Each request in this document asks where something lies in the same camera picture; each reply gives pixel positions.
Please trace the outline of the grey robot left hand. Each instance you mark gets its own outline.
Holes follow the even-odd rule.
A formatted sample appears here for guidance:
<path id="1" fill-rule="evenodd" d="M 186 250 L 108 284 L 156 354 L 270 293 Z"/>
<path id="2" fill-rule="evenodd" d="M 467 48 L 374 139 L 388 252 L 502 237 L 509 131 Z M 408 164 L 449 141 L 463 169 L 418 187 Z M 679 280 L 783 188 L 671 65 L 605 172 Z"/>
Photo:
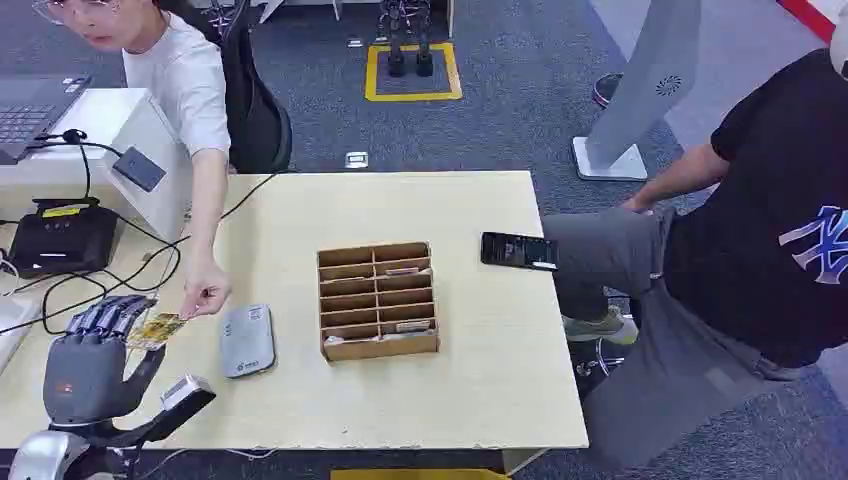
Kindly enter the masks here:
<path id="1" fill-rule="evenodd" d="M 109 296 L 72 317 L 47 357 L 43 401 L 53 425 L 88 425 L 138 408 L 165 349 L 147 352 L 125 377 L 127 340 L 139 317 L 156 303 L 136 294 Z"/>

